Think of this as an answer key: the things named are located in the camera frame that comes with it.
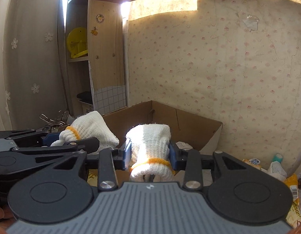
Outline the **white knit glove ball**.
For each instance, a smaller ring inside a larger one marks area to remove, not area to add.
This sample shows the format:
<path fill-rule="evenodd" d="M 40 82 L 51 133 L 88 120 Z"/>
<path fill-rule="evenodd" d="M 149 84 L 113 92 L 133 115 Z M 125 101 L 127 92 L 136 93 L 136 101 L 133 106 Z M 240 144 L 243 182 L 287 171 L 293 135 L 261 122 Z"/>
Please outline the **white knit glove ball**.
<path fill-rule="evenodd" d="M 168 160 L 171 131 L 166 124 L 142 124 L 132 128 L 126 139 L 131 142 L 131 182 L 170 182 L 174 171 Z"/>

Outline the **yellow snack packet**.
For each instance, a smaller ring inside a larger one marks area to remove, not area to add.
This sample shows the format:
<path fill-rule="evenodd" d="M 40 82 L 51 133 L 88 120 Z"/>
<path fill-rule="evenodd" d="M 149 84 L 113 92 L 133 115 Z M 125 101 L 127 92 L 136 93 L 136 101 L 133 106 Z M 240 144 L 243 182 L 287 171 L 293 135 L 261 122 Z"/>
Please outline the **yellow snack packet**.
<path fill-rule="evenodd" d="M 286 221 L 291 227 L 296 228 L 301 224 L 301 213 L 299 208 L 300 199 L 298 196 L 297 175 L 291 175 L 284 181 L 284 183 L 289 187 L 293 197 L 292 206 L 287 214 Z"/>

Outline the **yellow plastic object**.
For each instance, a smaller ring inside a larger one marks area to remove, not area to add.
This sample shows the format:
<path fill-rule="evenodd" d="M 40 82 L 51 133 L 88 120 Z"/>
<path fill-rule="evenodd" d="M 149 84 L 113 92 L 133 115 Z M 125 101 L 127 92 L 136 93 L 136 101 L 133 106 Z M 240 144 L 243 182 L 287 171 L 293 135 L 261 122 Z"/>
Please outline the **yellow plastic object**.
<path fill-rule="evenodd" d="M 67 49 L 71 59 L 76 59 L 88 54 L 87 29 L 85 27 L 74 28 L 66 39 Z"/>

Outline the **metal binder clips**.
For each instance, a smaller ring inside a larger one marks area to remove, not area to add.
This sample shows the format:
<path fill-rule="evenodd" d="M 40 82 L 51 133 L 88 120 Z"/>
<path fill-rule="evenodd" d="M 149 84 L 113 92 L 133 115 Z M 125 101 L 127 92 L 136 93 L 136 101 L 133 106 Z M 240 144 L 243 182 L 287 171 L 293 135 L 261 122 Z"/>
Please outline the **metal binder clips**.
<path fill-rule="evenodd" d="M 44 115 L 43 113 L 39 115 L 39 118 L 47 123 L 49 125 L 49 130 L 51 133 L 57 133 L 65 130 L 65 128 L 68 126 L 68 117 L 69 117 L 69 111 L 59 111 L 56 119 L 51 119 Z"/>

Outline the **cardboard shoe box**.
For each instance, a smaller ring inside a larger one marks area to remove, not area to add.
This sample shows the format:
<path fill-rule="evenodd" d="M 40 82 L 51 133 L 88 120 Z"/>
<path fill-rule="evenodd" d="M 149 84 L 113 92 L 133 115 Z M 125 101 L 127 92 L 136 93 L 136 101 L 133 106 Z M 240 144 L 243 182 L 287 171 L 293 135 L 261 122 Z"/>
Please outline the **cardboard shoe box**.
<path fill-rule="evenodd" d="M 217 148 L 223 124 L 166 106 L 156 101 L 148 101 L 116 111 L 104 116 L 110 130 L 119 138 L 120 147 L 129 141 L 126 134 L 142 124 L 166 124 L 170 127 L 170 142 L 180 149 L 198 150 L 200 154 L 211 155 Z M 116 171 L 118 181 L 129 181 L 130 166 L 126 171 Z"/>

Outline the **floral curtain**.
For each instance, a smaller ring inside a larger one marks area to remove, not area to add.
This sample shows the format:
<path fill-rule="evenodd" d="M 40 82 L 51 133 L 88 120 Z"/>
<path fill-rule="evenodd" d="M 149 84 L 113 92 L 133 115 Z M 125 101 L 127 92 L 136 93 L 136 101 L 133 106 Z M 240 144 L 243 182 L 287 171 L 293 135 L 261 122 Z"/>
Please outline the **floral curtain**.
<path fill-rule="evenodd" d="M 0 130 L 68 107 L 62 0 L 0 0 Z"/>

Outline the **wooden shelf unit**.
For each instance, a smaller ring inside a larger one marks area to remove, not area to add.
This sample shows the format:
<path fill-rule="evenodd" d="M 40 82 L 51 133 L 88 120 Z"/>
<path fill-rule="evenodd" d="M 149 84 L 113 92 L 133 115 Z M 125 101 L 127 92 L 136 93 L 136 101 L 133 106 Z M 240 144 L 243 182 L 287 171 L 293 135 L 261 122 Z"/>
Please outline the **wooden shelf unit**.
<path fill-rule="evenodd" d="M 98 0 L 68 0 L 65 33 L 80 28 L 87 53 L 66 53 L 69 108 L 73 116 L 108 114 L 126 107 L 121 6 Z"/>

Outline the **teal stamp bottle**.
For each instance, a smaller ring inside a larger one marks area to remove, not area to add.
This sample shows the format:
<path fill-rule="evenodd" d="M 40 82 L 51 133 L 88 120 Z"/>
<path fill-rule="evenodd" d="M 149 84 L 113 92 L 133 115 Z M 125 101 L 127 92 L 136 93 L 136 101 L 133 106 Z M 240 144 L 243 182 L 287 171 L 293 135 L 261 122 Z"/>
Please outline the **teal stamp bottle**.
<path fill-rule="evenodd" d="M 279 163 L 281 163 L 282 160 L 283 160 L 283 155 L 280 153 L 275 154 L 272 159 L 273 162 L 279 162 Z"/>

